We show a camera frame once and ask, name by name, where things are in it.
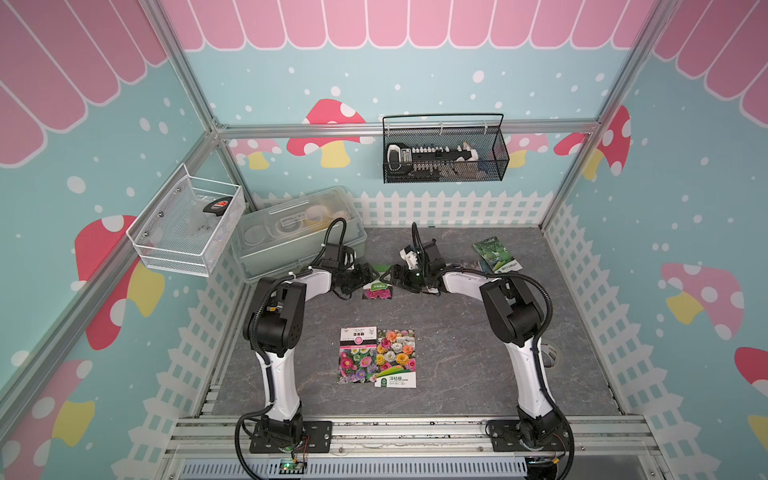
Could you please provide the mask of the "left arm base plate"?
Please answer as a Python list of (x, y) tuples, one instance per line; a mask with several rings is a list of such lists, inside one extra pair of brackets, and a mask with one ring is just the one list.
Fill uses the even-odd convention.
[(251, 454), (328, 453), (332, 439), (331, 421), (277, 421), (263, 418), (257, 423), (250, 440)]

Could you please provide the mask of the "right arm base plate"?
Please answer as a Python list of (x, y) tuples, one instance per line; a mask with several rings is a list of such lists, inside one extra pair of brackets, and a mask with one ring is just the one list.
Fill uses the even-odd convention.
[(569, 451), (570, 435), (558, 419), (549, 423), (518, 419), (488, 420), (485, 433), (494, 452), (549, 455)]

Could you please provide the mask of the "purple flower seed packet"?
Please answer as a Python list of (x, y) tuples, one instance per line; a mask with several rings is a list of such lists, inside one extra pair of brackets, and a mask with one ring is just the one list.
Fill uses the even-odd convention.
[(454, 262), (446, 266), (446, 269), (451, 272), (480, 272), (484, 273), (485, 270), (480, 261), (459, 261)]

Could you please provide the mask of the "mixed rose flower seed packet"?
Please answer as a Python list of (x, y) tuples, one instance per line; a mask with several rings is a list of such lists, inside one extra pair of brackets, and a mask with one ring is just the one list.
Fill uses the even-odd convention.
[(414, 329), (385, 329), (378, 333), (372, 377), (376, 388), (416, 388), (416, 340)]

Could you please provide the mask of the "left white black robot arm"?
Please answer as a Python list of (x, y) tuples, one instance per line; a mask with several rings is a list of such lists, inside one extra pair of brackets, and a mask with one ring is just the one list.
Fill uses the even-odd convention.
[(242, 335), (261, 367), (265, 406), (242, 416), (238, 434), (263, 438), (281, 449), (294, 449), (304, 440), (294, 349), (302, 335), (306, 302), (327, 293), (349, 300), (375, 276), (373, 268), (345, 245), (346, 230), (345, 218), (333, 219), (308, 265), (257, 282)]

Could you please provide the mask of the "green white seed packet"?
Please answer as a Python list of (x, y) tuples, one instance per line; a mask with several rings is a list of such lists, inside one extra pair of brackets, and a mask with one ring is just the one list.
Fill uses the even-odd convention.
[(362, 289), (363, 300), (391, 300), (393, 298), (393, 286), (382, 281), (373, 281)]

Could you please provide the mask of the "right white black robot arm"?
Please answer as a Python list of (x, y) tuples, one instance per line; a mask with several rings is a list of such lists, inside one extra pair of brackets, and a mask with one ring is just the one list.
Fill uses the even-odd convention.
[(531, 451), (544, 449), (569, 426), (555, 402), (544, 371), (542, 336), (551, 324), (551, 297), (540, 282), (518, 273), (486, 273), (448, 264), (436, 242), (423, 242), (417, 229), (401, 251), (403, 265), (385, 278), (413, 293), (463, 295), (482, 302), (493, 334), (511, 360), (517, 384), (519, 442)]

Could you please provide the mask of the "pink aster flower seed packet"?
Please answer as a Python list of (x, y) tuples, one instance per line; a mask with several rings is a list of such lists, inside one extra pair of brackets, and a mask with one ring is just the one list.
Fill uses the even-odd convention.
[(339, 342), (338, 383), (370, 383), (377, 371), (376, 327), (342, 328)]

